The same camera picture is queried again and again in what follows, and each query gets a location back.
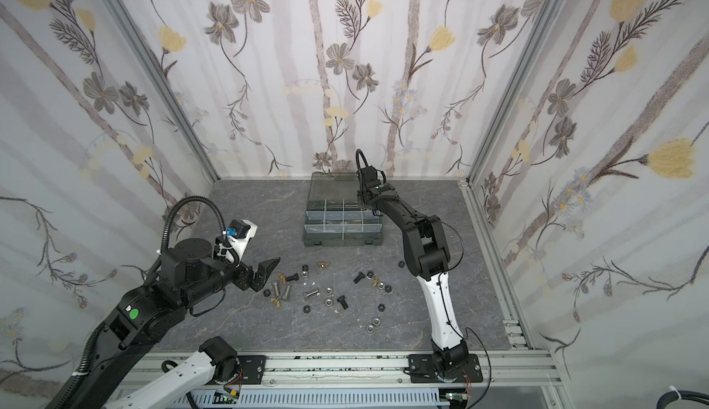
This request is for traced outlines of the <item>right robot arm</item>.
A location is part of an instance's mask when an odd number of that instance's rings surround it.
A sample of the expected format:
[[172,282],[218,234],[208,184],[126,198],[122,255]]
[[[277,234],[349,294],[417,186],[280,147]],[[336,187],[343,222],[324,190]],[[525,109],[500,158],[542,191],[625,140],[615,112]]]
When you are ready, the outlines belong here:
[[467,336],[461,331],[450,292],[451,252],[444,223],[436,215],[427,215],[403,200],[386,174],[369,164],[363,150],[356,151],[356,175],[359,203],[388,217],[401,231],[404,263],[420,284],[430,320],[432,354],[430,366],[419,372],[410,367],[413,377],[453,383],[481,382],[474,371]]

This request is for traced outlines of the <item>aluminium front rail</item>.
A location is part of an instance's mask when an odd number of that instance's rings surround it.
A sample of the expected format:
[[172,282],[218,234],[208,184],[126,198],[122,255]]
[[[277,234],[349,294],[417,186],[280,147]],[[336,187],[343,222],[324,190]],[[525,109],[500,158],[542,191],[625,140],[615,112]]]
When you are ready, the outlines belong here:
[[561,386],[561,372],[544,350],[472,351],[483,368],[482,383],[411,383],[404,373],[406,351],[370,352],[247,352],[266,355],[260,385],[234,384],[253,389],[401,388],[446,386],[474,388]]

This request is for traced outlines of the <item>green compartment organizer box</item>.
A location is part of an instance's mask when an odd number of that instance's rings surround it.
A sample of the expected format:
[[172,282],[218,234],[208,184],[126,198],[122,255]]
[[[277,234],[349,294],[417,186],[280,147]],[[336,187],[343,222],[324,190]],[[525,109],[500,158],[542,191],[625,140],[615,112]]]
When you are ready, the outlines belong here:
[[360,205],[355,173],[313,173],[306,202],[305,246],[380,246],[382,218]]

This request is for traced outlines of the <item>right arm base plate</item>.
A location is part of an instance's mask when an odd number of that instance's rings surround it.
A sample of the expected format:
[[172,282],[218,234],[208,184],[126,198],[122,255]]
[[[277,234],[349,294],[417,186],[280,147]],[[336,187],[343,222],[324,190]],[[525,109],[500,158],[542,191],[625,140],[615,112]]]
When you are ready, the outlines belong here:
[[410,377],[411,383],[482,383],[483,368],[477,355],[469,354],[463,361],[453,361],[448,364],[444,360],[435,359],[432,354],[412,354],[407,357],[404,373]]

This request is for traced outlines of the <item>silver nut pair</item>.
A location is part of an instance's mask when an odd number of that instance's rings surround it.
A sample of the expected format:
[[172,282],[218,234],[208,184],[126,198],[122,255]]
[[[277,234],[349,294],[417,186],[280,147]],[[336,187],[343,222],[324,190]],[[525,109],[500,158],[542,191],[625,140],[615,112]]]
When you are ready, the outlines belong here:
[[369,322],[369,324],[367,324],[367,326],[366,326],[367,333],[374,333],[374,331],[376,331],[376,329],[378,329],[378,327],[380,327],[380,325],[381,325],[380,317],[372,318],[371,322]]

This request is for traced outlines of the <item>black bolt center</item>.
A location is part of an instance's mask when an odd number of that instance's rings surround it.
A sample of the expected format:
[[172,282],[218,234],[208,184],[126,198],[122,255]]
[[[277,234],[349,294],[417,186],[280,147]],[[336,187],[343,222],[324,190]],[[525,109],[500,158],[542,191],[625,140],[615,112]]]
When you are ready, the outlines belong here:
[[336,301],[342,306],[343,309],[348,309],[349,305],[346,302],[346,297],[345,296],[339,296]]

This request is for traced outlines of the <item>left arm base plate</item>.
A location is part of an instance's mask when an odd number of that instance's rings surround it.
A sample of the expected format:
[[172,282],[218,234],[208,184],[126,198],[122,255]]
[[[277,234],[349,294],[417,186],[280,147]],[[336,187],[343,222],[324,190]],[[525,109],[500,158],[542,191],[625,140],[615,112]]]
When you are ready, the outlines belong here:
[[266,355],[240,355],[239,370],[233,384],[260,385],[267,362]]

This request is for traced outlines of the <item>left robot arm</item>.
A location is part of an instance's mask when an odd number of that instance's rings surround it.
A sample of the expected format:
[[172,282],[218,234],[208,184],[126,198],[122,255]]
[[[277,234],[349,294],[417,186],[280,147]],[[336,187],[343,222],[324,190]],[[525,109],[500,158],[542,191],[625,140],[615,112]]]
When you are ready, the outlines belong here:
[[[219,233],[213,242],[189,238],[170,244],[177,213],[202,203],[215,214]],[[195,307],[228,285],[260,292],[280,263],[266,259],[252,268],[243,261],[258,227],[248,220],[225,222],[208,198],[188,196],[168,211],[158,257],[142,285],[126,292],[90,334],[79,366],[49,403],[52,408],[101,408],[116,388],[164,336],[185,320],[199,317]]]

